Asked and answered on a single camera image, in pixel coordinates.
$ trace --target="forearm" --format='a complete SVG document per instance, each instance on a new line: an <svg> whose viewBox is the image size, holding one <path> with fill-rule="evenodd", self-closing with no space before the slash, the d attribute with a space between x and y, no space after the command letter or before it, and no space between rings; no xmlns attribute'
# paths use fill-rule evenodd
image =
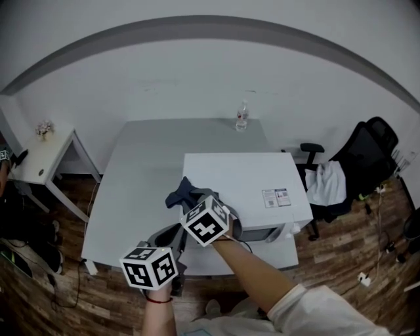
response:
<svg viewBox="0 0 420 336"><path fill-rule="evenodd" d="M149 298L155 301L168 301L171 297L171 286L164 287L159 291L149 291ZM143 336L176 336L175 318L173 315L172 302L169 303L146 303L143 321Z"/></svg>
<svg viewBox="0 0 420 336"><path fill-rule="evenodd" d="M249 297L265 312L295 287L279 270L239 243L222 240L213 242L213 246L238 277Z"/></svg>

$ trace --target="black office chair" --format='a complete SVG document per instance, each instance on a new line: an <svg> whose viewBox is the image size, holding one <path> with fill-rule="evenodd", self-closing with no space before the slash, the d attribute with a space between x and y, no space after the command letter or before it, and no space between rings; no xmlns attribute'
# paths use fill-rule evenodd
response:
<svg viewBox="0 0 420 336"><path fill-rule="evenodd" d="M388 179L394 172L396 164L391 153L398 144L398 137L390 126L380 117L368 122L360 122L344 147L330 161L338 161L346 177L346 194L344 202L327 207L311 204L314 219L311 225L314 234L309 240L317 240L320 235L317 221L324 219L332 222L338 216L351 210L352 202L359 194L368 195ZM306 164L297 165L305 190L305 169L316 171L318 165L313 164L316 153L325 150L318 144L301 144L303 152L309 152Z"/></svg>

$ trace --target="white towel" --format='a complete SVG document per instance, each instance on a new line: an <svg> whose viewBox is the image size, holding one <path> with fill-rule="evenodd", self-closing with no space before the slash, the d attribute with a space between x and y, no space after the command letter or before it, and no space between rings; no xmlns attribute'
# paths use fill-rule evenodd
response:
<svg viewBox="0 0 420 336"><path fill-rule="evenodd" d="M326 207L344 202L347 197L346 177L338 161L318 165L316 171L304 171L309 203Z"/></svg>

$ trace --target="white sleeve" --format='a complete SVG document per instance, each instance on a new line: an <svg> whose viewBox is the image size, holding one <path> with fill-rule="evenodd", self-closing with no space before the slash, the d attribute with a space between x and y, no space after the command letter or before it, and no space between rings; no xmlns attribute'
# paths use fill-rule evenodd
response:
<svg viewBox="0 0 420 336"><path fill-rule="evenodd" d="M297 285L267 316L277 331L288 336L390 336L326 286L307 290Z"/></svg>

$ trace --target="small white side table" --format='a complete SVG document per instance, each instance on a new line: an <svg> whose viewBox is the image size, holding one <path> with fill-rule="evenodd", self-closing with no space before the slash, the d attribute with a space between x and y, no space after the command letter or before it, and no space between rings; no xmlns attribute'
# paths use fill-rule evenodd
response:
<svg viewBox="0 0 420 336"><path fill-rule="evenodd" d="M80 159L87 166L94 179L99 183L100 175L80 143L73 127L58 125L55 132L47 141L40 141L35 135L27 141L24 149L28 150L28 155L18 167L13 167L9 173L9 180L23 182L21 190L42 210L49 210L32 195L29 186L25 184L42 184L46 186L71 212L78 216L83 222L88 222L88 216L82 212L60 189L53 183L57 167L60 164L66 150L73 143Z"/></svg>

